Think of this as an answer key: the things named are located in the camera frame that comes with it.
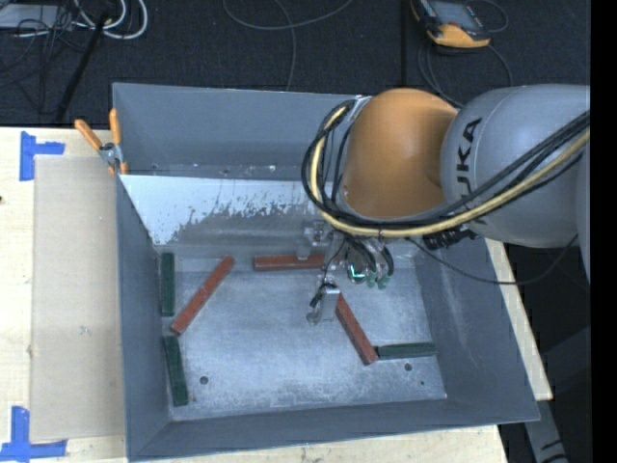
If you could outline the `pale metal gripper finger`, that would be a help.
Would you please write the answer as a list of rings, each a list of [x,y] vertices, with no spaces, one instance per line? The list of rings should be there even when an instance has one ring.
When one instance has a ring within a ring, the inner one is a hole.
[[[340,290],[334,283],[320,285],[309,303],[310,311],[306,316],[308,324],[317,325],[334,320],[339,294]]]
[[[330,243],[330,230],[321,220],[305,222],[296,240],[296,257],[300,260],[324,255]]]

